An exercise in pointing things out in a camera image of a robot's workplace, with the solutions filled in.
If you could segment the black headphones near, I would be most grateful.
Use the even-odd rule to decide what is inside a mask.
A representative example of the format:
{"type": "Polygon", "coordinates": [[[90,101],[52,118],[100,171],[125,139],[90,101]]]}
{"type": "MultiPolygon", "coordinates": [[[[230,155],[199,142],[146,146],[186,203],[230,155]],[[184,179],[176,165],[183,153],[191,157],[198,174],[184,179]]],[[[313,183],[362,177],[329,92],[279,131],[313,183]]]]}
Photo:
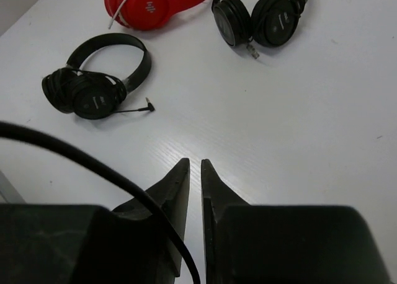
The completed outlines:
{"type": "Polygon", "coordinates": [[[75,113],[87,120],[100,120],[118,112],[119,105],[144,83],[151,68],[151,54],[140,39],[125,33],[106,33],[78,46],[64,68],[42,79],[42,91],[49,103],[61,113],[75,113]],[[95,52],[115,45],[131,46],[143,52],[138,67],[125,80],[81,69],[95,52]]]}

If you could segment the black headphones far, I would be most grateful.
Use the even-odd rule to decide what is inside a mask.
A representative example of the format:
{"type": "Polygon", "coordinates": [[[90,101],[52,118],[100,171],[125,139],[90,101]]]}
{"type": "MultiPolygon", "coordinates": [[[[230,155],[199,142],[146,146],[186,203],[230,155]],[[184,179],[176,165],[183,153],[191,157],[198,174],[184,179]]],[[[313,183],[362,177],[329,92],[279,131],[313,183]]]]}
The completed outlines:
{"type": "Polygon", "coordinates": [[[212,13],[224,41],[236,48],[244,45],[257,59],[251,42],[277,48],[286,44],[297,29],[308,0],[212,0],[212,13]]]}

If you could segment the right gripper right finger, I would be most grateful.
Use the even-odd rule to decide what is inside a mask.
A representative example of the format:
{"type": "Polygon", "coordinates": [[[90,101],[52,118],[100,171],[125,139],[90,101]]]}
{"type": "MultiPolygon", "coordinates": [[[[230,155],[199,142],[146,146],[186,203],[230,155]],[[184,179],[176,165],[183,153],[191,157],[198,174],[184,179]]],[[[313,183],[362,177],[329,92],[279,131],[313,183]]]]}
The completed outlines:
{"type": "Polygon", "coordinates": [[[252,205],[201,163],[207,283],[390,283],[362,215],[340,205],[252,205]]]}

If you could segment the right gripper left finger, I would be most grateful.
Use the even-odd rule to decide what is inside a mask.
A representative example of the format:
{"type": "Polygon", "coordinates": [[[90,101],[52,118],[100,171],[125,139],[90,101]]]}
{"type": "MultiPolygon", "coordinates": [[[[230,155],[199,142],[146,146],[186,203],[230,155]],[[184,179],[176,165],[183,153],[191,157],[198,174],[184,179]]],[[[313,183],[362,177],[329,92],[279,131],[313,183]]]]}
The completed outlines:
{"type": "Polygon", "coordinates": [[[1,205],[2,283],[174,283],[181,255],[136,199],[1,205]]]}

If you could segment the black headphones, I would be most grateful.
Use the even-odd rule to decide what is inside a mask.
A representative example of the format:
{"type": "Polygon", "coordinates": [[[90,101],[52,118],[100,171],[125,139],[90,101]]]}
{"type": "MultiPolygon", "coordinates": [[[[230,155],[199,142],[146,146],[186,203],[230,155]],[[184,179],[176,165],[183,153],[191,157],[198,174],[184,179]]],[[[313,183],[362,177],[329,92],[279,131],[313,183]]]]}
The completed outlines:
{"type": "Polygon", "coordinates": [[[118,112],[119,105],[144,83],[151,68],[151,54],[140,39],[125,33],[106,33],[78,46],[64,68],[42,79],[42,91],[49,103],[61,113],[75,113],[87,120],[100,120],[118,112]],[[138,67],[125,80],[81,69],[95,52],[115,45],[131,46],[143,52],[138,67]]]}
{"type": "Polygon", "coordinates": [[[297,29],[308,0],[212,0],[212,13],[224,41],[236,48],[244,45],[257,59],[251,42],[277,48],[286,44],[297,29]]]}

